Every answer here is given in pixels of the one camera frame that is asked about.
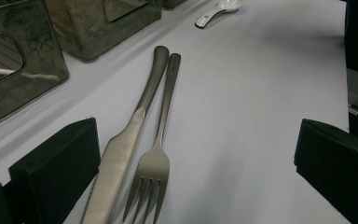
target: white spoon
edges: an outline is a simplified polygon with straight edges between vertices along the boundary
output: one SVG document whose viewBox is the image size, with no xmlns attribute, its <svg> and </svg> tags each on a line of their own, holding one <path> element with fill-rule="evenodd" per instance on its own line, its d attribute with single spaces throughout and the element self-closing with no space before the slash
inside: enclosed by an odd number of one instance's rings
<svg viewBox="0 0 358 224">
<path fill-rule="evenodd" d="M 235 11 L 243 6 L 245 2 L 246 0 L 220 0 L 216 7 L 207 11 L 196 21 L 196 26 L 203 29 L 206 24 L 208 24 L 208 22 L 218 13 Z"/>
</svg>

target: knife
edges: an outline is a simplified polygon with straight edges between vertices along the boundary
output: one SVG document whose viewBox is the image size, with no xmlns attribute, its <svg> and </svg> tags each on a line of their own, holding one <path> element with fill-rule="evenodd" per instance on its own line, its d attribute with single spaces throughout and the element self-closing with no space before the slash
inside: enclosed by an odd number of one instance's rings
<svg viewBox="0 0 358 224">
<path fill-rule="evenodd" d="M 147 111 L 164 74 L 170 53 L 157 46 L 149 79 L 127 127 L 110 139 L 101 158 L 99 173 L 89 196 L 82 224 L 105 224 L 120 188 Z"/>
</svg>

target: metal fork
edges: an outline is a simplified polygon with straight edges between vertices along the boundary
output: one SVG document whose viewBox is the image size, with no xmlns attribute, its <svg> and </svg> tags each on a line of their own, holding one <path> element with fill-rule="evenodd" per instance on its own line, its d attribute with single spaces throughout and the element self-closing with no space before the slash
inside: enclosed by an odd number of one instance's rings
<svg viewBox="0 0 358 224">
<path fill-rule="evenodd" d="M 164 94 L 162 97 L 162 106 L 159 117 L 156 143 L 139 160 L 135 176 L 132 180 L 130 195 L 127 200 L 126 208 L 124 209 L 123 222 L 125 221 L 138 192 L 139 202 L 135 210 L 133 222 L 135 222 L 135 219 L 138 216 L 147 192 L 149 197 L 145 209 L 144 224 L 146 222 L 146 218 L 155 194 L 158 196 L 156 202 L 156 213 L 153 221 L 154 224 L 156 224 L 159 212 L 161 211 L 162 202 L 164 201 L 164 196 L 167 189 L 168 176 L 170 174 L 170 160 L 162 148 L 162 137 L 164 134 L 165 123 L 168 117 L 168 111 L 170 108 L 180 61 L 181 56 L 177 53 L 172 54 L 168 61 L 167 76 L 165 80 Z"/>
</svg>

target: cutlery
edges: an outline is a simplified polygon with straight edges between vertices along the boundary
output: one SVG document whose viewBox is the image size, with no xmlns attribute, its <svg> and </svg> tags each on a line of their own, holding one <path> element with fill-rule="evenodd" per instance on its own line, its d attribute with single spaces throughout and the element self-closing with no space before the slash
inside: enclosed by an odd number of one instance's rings
<svg viewBox="0 0 358 224">
<path fill-rule="evenodd" d="M 156 213 L 153 220 L 154 224 L 157 222 L 158 215 L 161 211 L 165 192 L 167 190 L 168 176 L 170 173 L 170 160 L 168 159 L 162 148 L 162 138 L 165 130 L 165 123 L 168 117 L 168 111 L 170 109 L 170 103 L 179 70 L 180 61 L 181 56 L 176 53 L 171 55 L 168 61 L 167 76 L 165 80 L 164 94 L 162 98 L 162 106 L 159 117 L 156 143 L 139 160 L 135 176 L 132 180 L 130 195 L 127 200 L 126 208 L 124 210 L 123 222 L 125 221 L 127 214 L 130 211 L 132 202 L 134 201 L 137 192 L 139 192 L 139 202 L 135 210 L 133 222 L 135 222 L 135 219 L 139 213 L 139 210 L 141 209 L 147 192 L 149 194 L 149 197 L 147 199 L 147 206 L 145 209 L 143 223 L 145 224 L 146 222 L 150 206 L 156 193 L 158 195 Z"/>
<path fill-rule="evenodd" d="M 207 11 L 196 21 L 196 26 L 200 29 L 203 29 L 215 15 L 221 12 L 235 11 L 243 6 L 245 2 L 246 0 L 220 0 L 216 7 Z"/>
<path fill-rule="evenodd" d="M 103 153 L 99 173 L 83 216 L 83 224 L 104 224 L 107 222 L 145 116 L 164 74 L 169 55 L 167 48 L 163 46 L 155 48 L 149 79 L 130 122 L 120 134 L 109 141 Z"/>
</svg>

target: white table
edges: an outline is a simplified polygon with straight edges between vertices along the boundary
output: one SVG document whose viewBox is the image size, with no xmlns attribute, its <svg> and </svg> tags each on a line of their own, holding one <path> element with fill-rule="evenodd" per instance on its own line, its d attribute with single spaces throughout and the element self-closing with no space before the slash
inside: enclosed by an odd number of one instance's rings
<svg viewBox="0 0 358 224">
<path fill-rule="evenodd" d="M 14 161 L 81 119 L 97 119 L 104 151 L 130 119 L 153 49 L 163 45 L 182 63 L 164 141 L 171 173 L 158 223 L 349 223 L 293 164 L 302 119 L 348 130 L 345 4 L 249 0 L 198 29 L 196 19 L 216 3 L 187 0 L 163 11 L 95 63 L 64 54 L 70 79 L 0 122 L 0 182 L 9 181 Z M 137 162 L 153 145 L 161 87 L 111 223 L 121 223 Z M 65 223 L 80 222 L 89 192 Z"/>
</svg>

